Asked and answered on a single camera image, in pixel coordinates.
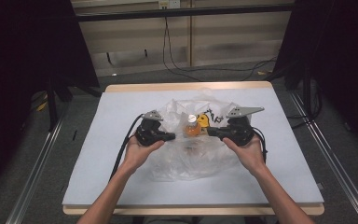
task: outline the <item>black controller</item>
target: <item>black controller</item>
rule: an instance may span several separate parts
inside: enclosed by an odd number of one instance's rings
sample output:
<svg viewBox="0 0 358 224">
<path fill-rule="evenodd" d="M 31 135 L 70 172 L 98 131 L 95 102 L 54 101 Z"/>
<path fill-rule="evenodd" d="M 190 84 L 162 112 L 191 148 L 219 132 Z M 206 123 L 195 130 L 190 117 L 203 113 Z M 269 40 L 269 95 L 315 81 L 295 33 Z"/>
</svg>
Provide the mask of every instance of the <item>black controller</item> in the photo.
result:
<svg viewBox="0 0 358 224">
<path fill-rule="evenodd" d="M 166 142 L 175 139 L 175 133 L 165 133 L 158 129 L 162 120 L 156 110 L 143 115 L 143 120 L 135 132 L 135 136 L 142 146 L 148 147 L 159 140 Z"/>
<path fill-rule="evenodd" d="M 228 126 L 223 128 L 207 128 L 208 135 L 217 136 L 220 140 L 227 137 L 237 146 L 242 147 L 248 144 L 255 136 L 247 115 L 264 110 L 263 107 L 235 107 L 228 115 Z"/>
</svg>

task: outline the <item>forearm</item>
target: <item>forearm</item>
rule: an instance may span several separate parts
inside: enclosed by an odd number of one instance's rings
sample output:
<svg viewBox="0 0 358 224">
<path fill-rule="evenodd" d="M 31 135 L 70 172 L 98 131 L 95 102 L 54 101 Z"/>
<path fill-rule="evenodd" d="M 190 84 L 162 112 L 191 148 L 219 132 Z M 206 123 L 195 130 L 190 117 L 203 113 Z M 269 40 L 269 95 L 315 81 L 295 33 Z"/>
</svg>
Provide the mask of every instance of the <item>forearm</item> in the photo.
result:
<svg viewBox="0 0 358 224">
<path fill-rule="evenodd" d="M 98 199 L 77 223 L 108 223 L 132 170 L 119 167 Z"/>
<path fill-rule="evenodd" d="M 255 175 L 280 223 L 313 223 L 266 167 Z"/>
</svg>

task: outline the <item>plastic bag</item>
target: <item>plastic bag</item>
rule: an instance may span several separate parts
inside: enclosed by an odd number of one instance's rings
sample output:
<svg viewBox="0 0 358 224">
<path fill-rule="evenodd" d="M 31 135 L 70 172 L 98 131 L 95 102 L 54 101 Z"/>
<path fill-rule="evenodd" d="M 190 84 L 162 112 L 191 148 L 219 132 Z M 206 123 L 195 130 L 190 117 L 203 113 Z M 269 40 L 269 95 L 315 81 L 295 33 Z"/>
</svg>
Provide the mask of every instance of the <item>plastic bag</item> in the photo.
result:
<svg viewBox="0 0 358 224">
<path fill-rule="evenodd" d="M 198 116 L 201 126 L 227 126 L 226 114 L 237 105 L 216 100 L 172 100 L 158 112 L 164 118 L 161 130 L 176 134 L 147 160 L 157 181 L 192 180 L 214 175 L 239 162 L 236 154 L 217 137 L 200 134 L 186 137 L 188 115 Z"/>
</svg>

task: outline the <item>bottle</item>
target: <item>bottle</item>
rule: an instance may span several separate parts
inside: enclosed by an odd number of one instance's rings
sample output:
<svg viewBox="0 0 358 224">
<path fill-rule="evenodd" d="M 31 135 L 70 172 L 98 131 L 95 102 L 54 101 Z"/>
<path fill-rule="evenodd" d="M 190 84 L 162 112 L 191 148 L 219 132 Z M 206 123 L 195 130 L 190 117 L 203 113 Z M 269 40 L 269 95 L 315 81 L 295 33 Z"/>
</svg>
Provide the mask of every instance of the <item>bottle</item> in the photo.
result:
<svg viewBox="0 0 358 224">
<path fill-rule="evenodd" d="M 197 122 L 195 115 L 188 115 L 187 125 L 184 131 L 186 137 L 195 137 L 201 133 L 201 125 Z"/>
</svg>

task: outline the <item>power outlet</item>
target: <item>power outlet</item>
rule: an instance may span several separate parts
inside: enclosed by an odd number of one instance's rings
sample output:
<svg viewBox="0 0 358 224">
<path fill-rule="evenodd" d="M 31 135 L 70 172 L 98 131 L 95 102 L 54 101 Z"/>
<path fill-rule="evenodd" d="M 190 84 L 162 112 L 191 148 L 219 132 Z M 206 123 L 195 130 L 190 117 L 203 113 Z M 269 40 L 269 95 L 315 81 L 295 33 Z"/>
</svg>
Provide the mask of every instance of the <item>power outlet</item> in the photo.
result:
<svg viewBox="0 0 358 224">
<path fill-rule="evenodd" d="M 180 0 L 170 0 L 169 8 L 180 8 Z"/>
<path fill-rule="evenodd" d="M 159 9 L 168 9 L 168 8 L 170 8 L 170 1 L 169 0 L 159 0 L 158 1 L 158 8 Z"/>
</svg>

